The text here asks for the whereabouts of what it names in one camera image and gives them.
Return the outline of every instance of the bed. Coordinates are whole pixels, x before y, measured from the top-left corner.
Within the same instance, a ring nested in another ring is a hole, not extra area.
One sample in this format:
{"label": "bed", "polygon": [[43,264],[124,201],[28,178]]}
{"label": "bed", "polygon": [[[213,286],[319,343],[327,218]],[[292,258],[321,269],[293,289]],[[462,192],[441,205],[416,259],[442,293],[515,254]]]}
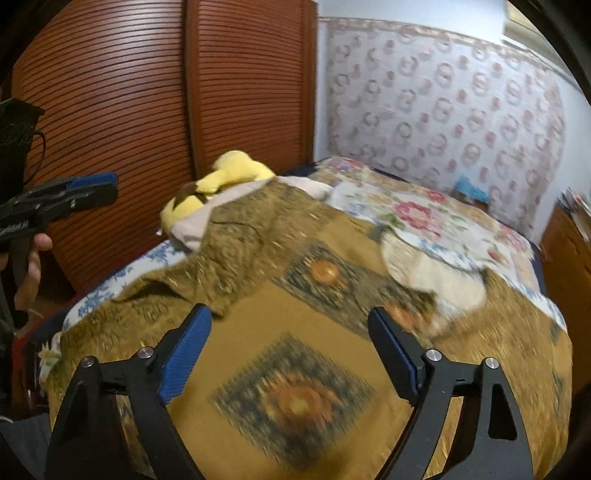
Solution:
{"label": "bed", "polygon": [[[375,223],[401,221],[405,231],[460,254],[455,259],[458,264],[465,261],[465,255],[497,268],[533,292],[544,293],[535,245],[480,210],[349,158],[327,158],[314,170],[304,170],[304,174],[308,173],[312,179],[335,187],[329,200],[331,206]],[[144,273],[174,265],[186,255],[170,240],[164,240],[79,300],[66,315],[63,330],[70,329]]]}

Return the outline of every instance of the plush toy ear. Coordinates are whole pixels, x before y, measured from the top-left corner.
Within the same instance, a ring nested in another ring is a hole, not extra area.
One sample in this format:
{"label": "plush toy ear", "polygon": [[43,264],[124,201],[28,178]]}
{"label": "plush toy ear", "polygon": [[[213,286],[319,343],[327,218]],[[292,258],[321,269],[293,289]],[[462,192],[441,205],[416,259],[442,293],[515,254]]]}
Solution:
{"label": "plush toy ear", "polygon": [[241,150],[231,150],[220,155],[220,157],[213,164],[214,170],[221,170],[228,167],[232,163],[248,163],[254,161],[248,153]]}
{"label": "plush toy ear", "polygon": [[174,198],[173,207],[176,208],[178,205],[183,203],[189,195],[195,194],[195,182],[186,183],[179,188],[177,196]]}
{"label": "plush toy ear", "polygon": [[160,224],[167,234],[170,235],[176,222],[191,215],[207,203],[205,195],[195,192],[195,187],[195,182],[186,183],[180,187],[177,196],[170,200],[160,212]]}

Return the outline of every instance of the finger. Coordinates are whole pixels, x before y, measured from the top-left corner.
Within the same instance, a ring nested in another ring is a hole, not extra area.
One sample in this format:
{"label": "finger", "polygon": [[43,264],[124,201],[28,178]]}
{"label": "finger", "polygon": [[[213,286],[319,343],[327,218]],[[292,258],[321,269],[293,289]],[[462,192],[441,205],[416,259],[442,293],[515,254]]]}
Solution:
{"label": "finger", "polygon": [[51,241],[51,238],[49,237],[49,235],[46,235],[44,233],[38,233],[35,235],[34,244],[35,248],[42,252],[51,250],[53,247],[53,242]]}
{"label": "finger", "polygon": [[29,271],[14,296],[14,307],[17,310],[28,310],[37,298],[39,282],[41,281],[41,261],[39,252],[31,250],[29,253]]}

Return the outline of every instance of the wooden wardrobe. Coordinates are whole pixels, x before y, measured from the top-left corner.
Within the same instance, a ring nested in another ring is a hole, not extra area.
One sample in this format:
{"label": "wooden wardrobe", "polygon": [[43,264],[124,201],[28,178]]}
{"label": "wooden wardrobe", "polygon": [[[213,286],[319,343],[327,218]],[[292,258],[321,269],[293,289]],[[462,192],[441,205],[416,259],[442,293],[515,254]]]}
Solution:
{"label": "wooden wardrobe", "polygon": [[72,0],[46,25],[12,76],[46,111],[35,183],[119,176],[113,206],[48,230],[76,291],[161,242],[162,207],[225,151],[277,173],[311,161],[315,29],[311,0]]}
{"label": "wooden wardrobe", "polygon": [[[591,220],[575,212],[591,235]],[[571,215],[554,207],[540,244],[548,296],[558,306],[573,343],[573,394],[591,382],[591,246]]]}

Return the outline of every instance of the wall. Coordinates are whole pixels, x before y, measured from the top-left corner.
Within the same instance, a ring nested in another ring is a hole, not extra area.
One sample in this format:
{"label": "wall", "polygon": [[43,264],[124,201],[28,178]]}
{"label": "wall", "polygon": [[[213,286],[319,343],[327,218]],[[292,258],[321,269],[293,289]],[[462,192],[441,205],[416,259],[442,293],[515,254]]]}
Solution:
{"label": "wall", "polygon": [[[317,0],[319,17],[374,18],[428,25],[500,43],[505,0]],[[329,155],[326,134],[327,25],[320,23],[317,45],[314,159]]]}
{"label": "wall", "polygon": [[[78,291],[162,239],[159,212],[193,178],[184,96],[182,0],[72,0],[14,67],[12,94],[45,109],[40,184],[114,171],[113,206],[50,226]],[[34,140],[28,165],[37,161]]]}
{"label": "wall", "polygon": [[[472,35],[500,44],[505,0],[318,0],[320,17],[375,18],[402,21]],[[316,134],[314,159],[329,155],[326,133],[326,50],[328,31],[320,24],[317,55]],[[591,186],[591,106],[585,97],[556,76],[564,102],[566,144],[556,180],[540,202],[531,240],[539,243],[561,191],[569,186],[589,195]]]}
{"label": "wall", "polygon": [[318,0],[320,17],[374,18],[444,28],[499,43],[505,0]]}
{"label": "wall", "polygon": [[591,106],[585,96],[560,76],[556,76],[564,104],[566,143],[562,164],[556,173],[556,180],[550,184],[540,202],[534,224],[532,241],[539,244],[548,221],[552,216],[554,203],[561,192],[568,187],[590,197],[591,187]]}

